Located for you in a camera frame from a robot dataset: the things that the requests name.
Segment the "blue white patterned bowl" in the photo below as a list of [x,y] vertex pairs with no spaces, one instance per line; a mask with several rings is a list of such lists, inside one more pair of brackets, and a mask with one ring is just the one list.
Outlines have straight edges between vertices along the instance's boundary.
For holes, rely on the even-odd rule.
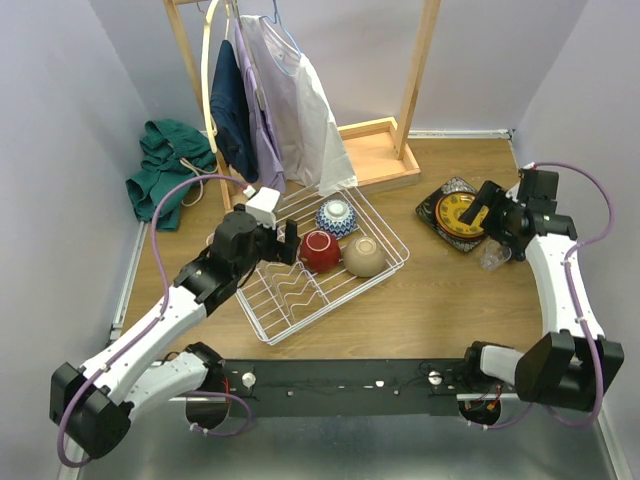
[[344,200],[327,200],[316,211],[315,223],[317,229],[340,240],[357,229],[356,211]]

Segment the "beige ceramic bowl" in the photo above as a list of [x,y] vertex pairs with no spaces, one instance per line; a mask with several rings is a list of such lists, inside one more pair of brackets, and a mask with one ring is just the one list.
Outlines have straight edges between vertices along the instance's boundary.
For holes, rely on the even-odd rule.
[[378,242],[361,236],[351,240],[342,251],[343,263],[351,274],[370,278],[379,274],[386,265],[386,254]]

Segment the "black floral square plate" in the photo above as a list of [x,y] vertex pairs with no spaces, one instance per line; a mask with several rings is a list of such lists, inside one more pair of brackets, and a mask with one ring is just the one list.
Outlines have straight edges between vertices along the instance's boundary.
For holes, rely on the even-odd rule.
[[415,209],[418,218],[423,221],[429,228],[437,233],[443,240],[449,245],[462,253],[469,253],[475,249],[486,237],[486,233],[483,237],[474,240],[462,240],[452,235],[447,234],[436,221],[435,208],[437,202],[445,195],[454,192],[471,192],[474,195],[477,193],[477,189],[471,184],[466,182],[460,177],[452,177],[450,180],[441,185],[438,189],[432,192],[427,198],[425,198]]

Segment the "red bowl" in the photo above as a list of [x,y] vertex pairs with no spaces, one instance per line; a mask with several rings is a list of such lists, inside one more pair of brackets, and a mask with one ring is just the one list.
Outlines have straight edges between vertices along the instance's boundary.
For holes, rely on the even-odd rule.
[[304,235],[298,258],[308,270],[322,274],[339,264],[341,251],[338,241],[331,233],[312,230]]

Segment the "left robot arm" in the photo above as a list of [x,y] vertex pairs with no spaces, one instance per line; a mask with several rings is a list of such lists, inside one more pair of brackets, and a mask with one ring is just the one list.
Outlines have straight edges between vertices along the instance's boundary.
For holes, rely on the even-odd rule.
[[133,328],[75,368],[64,363],[51,378],[50,418],[58,427],[56,448],[71,468],[81,462],[65,454],[73,440],[99,459],[111,452],[142,415],[181,395],[209,395],[222,380],[221,357],[196,345],[160,366],[156,356],[237,291],[261,261],[292,265],[300,244],[297,224],[279,231],[275,215],[239,205],[225,215],[213,240],[185,265],[163,298]]

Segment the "clear glass cup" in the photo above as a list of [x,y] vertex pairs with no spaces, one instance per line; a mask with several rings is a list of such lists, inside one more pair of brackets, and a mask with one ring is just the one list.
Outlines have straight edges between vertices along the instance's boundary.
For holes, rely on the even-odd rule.
[[486,242],[479,264],[486,271],[496,271],[507,263],[511,256],[512,250],[510,247],[490,239]]

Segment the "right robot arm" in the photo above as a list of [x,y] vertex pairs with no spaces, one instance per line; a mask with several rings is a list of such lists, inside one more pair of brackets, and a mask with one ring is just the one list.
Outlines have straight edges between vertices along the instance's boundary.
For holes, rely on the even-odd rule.
[[547,407],[596,415],[624,361],[620,343],[607,340],[589,303],[578,263],[584,247],[574,221],[557,211],[559,175],[544,167],[520,171],[506,190],[485,182],[462,214],[481,223],[490,239],[529,263],[543,320],[543,334],[527,352],[474,342],[465,353],[460,379],[480,392],[495,380],[514,387],[518,398]]

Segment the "amber glass plate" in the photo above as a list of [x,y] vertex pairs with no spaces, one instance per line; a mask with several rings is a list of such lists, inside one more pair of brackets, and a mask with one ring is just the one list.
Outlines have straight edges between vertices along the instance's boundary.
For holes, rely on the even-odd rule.
[[435,214],[437,224],[449,235],[462,240],[474,240],[485,235],[482,222],[489,213],[486,206],[482,206],[471,224],[465,224],[460,216],[471,206],[475,195],[471,192],[454,192],[443,196],[436,204]]

